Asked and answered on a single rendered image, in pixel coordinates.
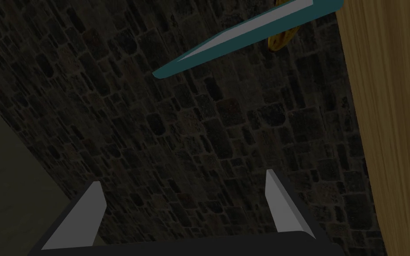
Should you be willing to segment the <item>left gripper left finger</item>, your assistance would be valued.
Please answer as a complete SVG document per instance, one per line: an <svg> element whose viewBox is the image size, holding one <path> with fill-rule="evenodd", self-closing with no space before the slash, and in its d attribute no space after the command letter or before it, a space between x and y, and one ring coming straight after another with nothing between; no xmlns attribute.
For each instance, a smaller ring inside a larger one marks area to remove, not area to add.
<svg viewBox="0 0 410 256"><path fill-rule="evenodd" d="M101 183L92 181L65 207L29 254L84 254L89 251L107 204Z"/></svg>

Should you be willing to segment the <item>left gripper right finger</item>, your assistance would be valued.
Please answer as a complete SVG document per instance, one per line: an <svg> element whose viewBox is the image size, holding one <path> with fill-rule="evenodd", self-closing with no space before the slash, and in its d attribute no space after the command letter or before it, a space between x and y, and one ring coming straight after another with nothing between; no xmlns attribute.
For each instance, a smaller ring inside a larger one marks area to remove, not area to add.
<svg viewBox="0 0 410 256"><path fill-rule="evenodd" d="M302 231L316 240L328 237L281 171L267 169L265 197L278 232Z"/></svg>

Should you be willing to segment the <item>light wooden table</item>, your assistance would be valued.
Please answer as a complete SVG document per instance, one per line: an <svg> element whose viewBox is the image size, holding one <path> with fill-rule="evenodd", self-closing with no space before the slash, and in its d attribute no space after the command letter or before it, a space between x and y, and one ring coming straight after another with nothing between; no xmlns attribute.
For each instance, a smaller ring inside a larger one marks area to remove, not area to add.
<svg viewBox="0 0 410 256"><path fill-rule="evenodd" d="M345 0L336 13L388 256L410 256L410 0Z"/></svg>

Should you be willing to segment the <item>yellow banana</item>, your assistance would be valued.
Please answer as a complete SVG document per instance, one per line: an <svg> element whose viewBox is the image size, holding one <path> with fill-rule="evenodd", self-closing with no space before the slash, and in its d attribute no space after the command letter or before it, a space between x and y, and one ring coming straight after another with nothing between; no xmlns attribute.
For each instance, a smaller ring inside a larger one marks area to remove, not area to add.
<svg viewBox="0 0 410 256"><path fill-rule="evenodd" d="M290 40L293 39L300 26L296 26L292 29L270 36L267 39L267 47L269 52L278 52L285 47Z"/></svg>

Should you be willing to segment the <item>teal book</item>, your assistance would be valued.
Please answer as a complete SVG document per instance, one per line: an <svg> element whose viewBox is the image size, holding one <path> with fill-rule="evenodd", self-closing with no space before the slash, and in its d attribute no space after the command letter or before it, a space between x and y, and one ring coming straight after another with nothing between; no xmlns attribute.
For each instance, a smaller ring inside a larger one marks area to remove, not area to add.
<svg viewBox="0 0 410 256"><path fill-rule="evenodd" d="M290 0L232 26L153 72L158 79L173 76L339 10L344 0Z"/></svg>

